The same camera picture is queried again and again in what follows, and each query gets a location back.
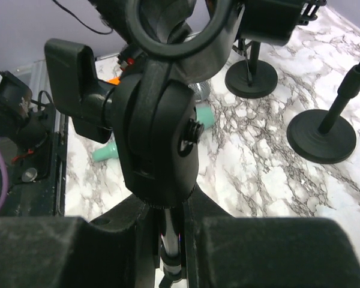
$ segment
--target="black mount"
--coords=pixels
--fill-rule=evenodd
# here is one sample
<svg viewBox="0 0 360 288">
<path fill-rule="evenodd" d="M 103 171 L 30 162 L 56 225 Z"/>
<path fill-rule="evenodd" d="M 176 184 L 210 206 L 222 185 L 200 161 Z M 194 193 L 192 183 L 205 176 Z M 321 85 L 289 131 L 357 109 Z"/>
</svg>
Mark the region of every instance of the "black mount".
<svg viewBox="0 0 360 288">
<path fill-rule="evenodd" d="M 320 7 L 326 6 L 326 0 L 309 0 L 307 1 L 307 6 L 304 9 L 300 19 L 299 25 L 307 26 L 311 21 L 315 21 L 317 19 L 317 12 Z"/>
<path fill-rule="evenodd" d="M 340 116 L 348 102 L 360 92 L 360 63 L 347 73 L 329 111 L 308 110 L 292 119 L 288 142 L 301 157 L 320 164 L 347 159 L 356 148 L 353 127 Z"/>
<path fill-rule="evenodd" d="M 191 16 L 195 3 L 195 0 L 129 0 L 120 6 L 125 8 L 122 13 L 128 23 L 128 31 L 122 35 L 138 45 L 146 53 L 146 59 L 126 69 L 118 86 L 97 79 L 93 52 L 88 46 L 56 39 L 49 40 L 45 46 L 56 108 L 73 117 L 78 134 L 92 140 L 104 143 L 113 130 L 125 186 L 134 194 L 92 221 L 97 227 L 79 220 L 59 221 L 60 230 L 68 225 L 75 231 L 66 234 L 74 236 L 71 242 L 62 243 L 77 249 L 70 254 L 72 266 L 65 265 L 66 269 L 61 269 L 57 276 L 53 273 L 59 277 L 58 283 L 82 286 L 78 282 L 82 281 L 87 286 L 107 283 L 150 288 L 161 258 L 165 274 L 161 288 L 168 288 L 182 278 L 187 279 L 190 288 L 313 287 L 315 283 L 356 286 L 354 283 L 360 283 L 360 267 L 355 266 L 356 257 L 349 252 L 350 244 L 333 223 L 320 219 L 309 223 L 234 219 L 206 197 L 196 183 L 197 143 L 203 127 L 197 122 L 194 94 L 188 84 L 204 81 L 221 70 L 239 27 L 240 35 L 253 36 L 245 38 L 285 44 L 298 24 L 305 1 L 295 0 L 292 4 L 268 0 L 207 1 L 209 25 L 194 39 L 183 43 L 190 32 L 185 20 Z M 283 15 L 276 17 L 277 23 L 259 25 L 259 19 L 267 18 L 267 13 L 274 17 L 275 11 Z M 333 233 L 325 235 L 336 235 L 338 241 L 335 245 L 330 238 L 306 235 L 299 238 L 293 232 L 292 237 L 286 237 L 286 231 L 294 229 L 297 235 L 302 235 L 303 226 L 309 226 L 310 235 L 322 235 L 324 228 L 329 229 Z M 312 233 L 314 226 L 317 233 Z M 82 242 L 79 233 L 88 241 Z M 310 257 L 323 241 L 333 244 L 323 247 L 335 249 L 320 251 L 318 257 L 308 261 L 307 255 Z M 268 259 L 262 257 L 251 268 L 242 270 L 237 265 L 240 259 L 245 259 L 243 265 L 256 263 L 254 258 L 259 253 L 248 253 L 255 247 L 261 247 L 257 250 L 261 251 L 272 244 L 279 247 L 280 243 L 285 244 L 283 255 L 286 256 L 271 253 L 270 265 L 264 265 Z M 289 247 L 296 246 L 304 253 L 296 257 L 287 253 Z M 51 255 L 67 258 L 66 250 L 58 251 Z M 333 273 L 328 259 L 339 253 L 342 261 L 335 260 L 335 270 L 349 271 L 351 265 L 353 274 Z M 101 262 L 92 274 L 85 271 L 86 263 L 91 260 Z M 309 273 L 291 271 L 290 268 L 298 268 L 297 263 L 308 264 Z M 83 276 L 76 277 L 76 271 L 84 271 Z M 330 277 L 339 274 L 345 276 L 341 280 Z M 94 275 L 101 276 L 93 281 Z"/>
<path fill-rule="evenodd" d="M 244 39 L 238 40 L 238 47 L 233 49 L 245 60 L 233 64 L 226 74 L 226 86 L 230 92 L 246 99 L 262 98 L 272 93 L 277 86 L 277 72 L 267 62 L 259 60 L 260 43 L 252 41 L 245 45 Z M 251 46 L 248 59 L 247 49 Z"/>
<path fill-rule="evenodd" d="M 31 90 L 10 72 L 0 72 L 0 137 L 7 137 L 27 151 L 43 145 L 45 126 L 28 110 Z"/>
</svg>

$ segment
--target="teal object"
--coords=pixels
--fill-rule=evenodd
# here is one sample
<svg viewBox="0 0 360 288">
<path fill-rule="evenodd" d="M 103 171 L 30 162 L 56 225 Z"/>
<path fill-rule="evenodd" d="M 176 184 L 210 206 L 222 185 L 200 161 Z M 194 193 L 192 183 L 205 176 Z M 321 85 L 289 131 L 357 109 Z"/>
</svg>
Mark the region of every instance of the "teal object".
<svg viewBox="0 0 360 288">
<path fill-rule="evenodd" d="M 197 120 L 204 124 L 204 129 L 207 130 L 215 124 L 215 116 L 209 106 L 196 107 Z M 92 153 L 92 159 L 95 162 L 100 162 L 108 159 L 118 159 L 119 152 L 116 142 L 112 141 L 107 146 L 97 149 Z"/>
<path fill-rule="evenodd" d="M 197 120 L 204 124 L 204 129 L 207 130 L 215 124 L 215 116 L 209 106 L 196 107 Z"/>
<path fill-rule="evenodd" d="M 111 158 L 119 158 L 119 152 L 116 146 L 116 142 L 110 142 L 107 146 L 97 149 L 95 152 L 92 153 L 92 159 L 95 162 L 100 162 Z"/>
</svg>

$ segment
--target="white marble floor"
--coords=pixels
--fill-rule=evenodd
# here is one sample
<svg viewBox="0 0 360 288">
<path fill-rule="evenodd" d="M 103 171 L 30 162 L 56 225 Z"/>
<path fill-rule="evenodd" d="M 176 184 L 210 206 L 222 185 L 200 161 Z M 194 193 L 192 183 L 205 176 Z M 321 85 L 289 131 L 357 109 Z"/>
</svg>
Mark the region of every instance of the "white marble floor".
<svg viewBox="0 0 360 288">
<path fill-rule="evenodd" d="M 357 134 L 357 147 L 343 163 L 306 161 L 286 139 L 295 115 L 330 107 L 344 75 L 360 60 L 360 32 L 325 8 L 318 21 L 298 27 L 287 46 L 262 45 L 260 58 L 279 76 L 277 89 L 266 98 L 242 100 L 227 90 L 225 73 L 239 60 L 234 53 L 212 78 L 209 103 L 217 122 L 199 145 L 198 183 L 236 217 L 334 219 L 360 260 L 360 95 L 343 113 Z M 104 80 L 119 74 L 115 58 L 96 67 Z M 66 215 L 91 220 L 130 195 L 118 160 L 91 160 L 101 146 L 76 135 L 70 125 Z"/>
</svg>

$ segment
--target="silver metal rod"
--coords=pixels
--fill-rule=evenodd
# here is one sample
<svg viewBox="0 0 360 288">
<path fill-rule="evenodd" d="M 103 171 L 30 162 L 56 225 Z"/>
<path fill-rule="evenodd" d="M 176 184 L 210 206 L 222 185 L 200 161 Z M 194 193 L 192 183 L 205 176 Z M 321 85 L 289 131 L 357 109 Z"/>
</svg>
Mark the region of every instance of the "silver metal rod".
<svg viewBox="0 0 360 288">
<path fill-rule="evenodd" d="M 164 249 L 168 257 L 177 257 L 180 253 L 179 232 L 176 229 L 176 223 L 174 222 L 173 212 L 171 209 L 163 210 L 161 235 Z"/>
</svg>

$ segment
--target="black electronic device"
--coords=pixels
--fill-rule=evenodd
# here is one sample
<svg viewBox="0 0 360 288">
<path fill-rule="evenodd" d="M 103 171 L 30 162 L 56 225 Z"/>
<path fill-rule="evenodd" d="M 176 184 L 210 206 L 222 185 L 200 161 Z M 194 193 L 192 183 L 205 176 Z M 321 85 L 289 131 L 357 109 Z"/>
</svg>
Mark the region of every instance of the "black electronic device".
<svg viewBox="0 0 360 288">
<path fill-rule="evenodd" d="M 308 25 L 317 19 L 317 11 L 326 0 L 248 1 L 237 34 L 238 45 L 233 49 L 245 60 L 233 64 L 227 71 L 225 83 L 234 95 L 257 99 L 268 96 L 277 87 L 275 68 L 259 60 L 261 42 L 285 45 L 296 25 Z"/>
<path fill-rule="evenodd" d="M 88 46 L 46 43 L 56 108 L 73 117 L 84 137 L 104 143 L 113 130 L 133 195 L 90 224 L 79 218 L 0 219 L 0 251 L 6 247 L 0 287 L 152 288 L 160 258 L 160 288 L 181 279 L 190 288 L 360 287 L 360 266 L 335 223 L 235 219 L 196 183 L 203 126 L 187 85 L 223 67 L 251 1 L 274 2 L 208 1 L 209 25 L 186 43 L 184 21 L 194 1 L 121 1 L 130 40 L 147 59 L 118 86 L 97 79 Z M 283 2 L 287 8 L 290 1 Z"/>
<path fill-rule="evenodd" d="M 30 108 L 31 102 L 37 111 Z M 32 100 L 21 80 L 0 71 L 0 139 L 10 139 L 14 149 L 5 151 L 13 158 L 0 170 L 0 216 L 64 214 L 67 119 L 59 116 L 56 127 L 53 103 Z"/>
</svg>

